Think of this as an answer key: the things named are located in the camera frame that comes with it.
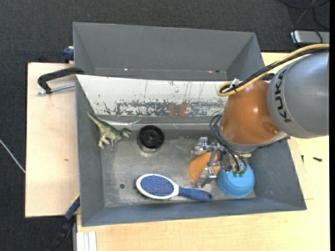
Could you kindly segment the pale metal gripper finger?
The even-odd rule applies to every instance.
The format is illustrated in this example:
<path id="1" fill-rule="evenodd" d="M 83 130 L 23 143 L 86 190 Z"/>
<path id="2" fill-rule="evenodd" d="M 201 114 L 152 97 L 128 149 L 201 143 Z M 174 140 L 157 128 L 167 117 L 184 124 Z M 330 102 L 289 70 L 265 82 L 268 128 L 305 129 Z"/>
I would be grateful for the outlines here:
<path id="1" fill-rule="evenodd" d="M 198 177 L 198 181 L 197 181 L 197 186 L 198 188 L 204 188 L 207 184 L 210 184 L 214 179 L 217 178 L 217 175 L 214 171 L 213 167 L 205 167 L 199 177 Z"/>
<path id="2" fill-rule="evenodd" d="M 203 155 L 211 150 L 207 137 L 200 137 L 189 153 L 190 157 Z"/>

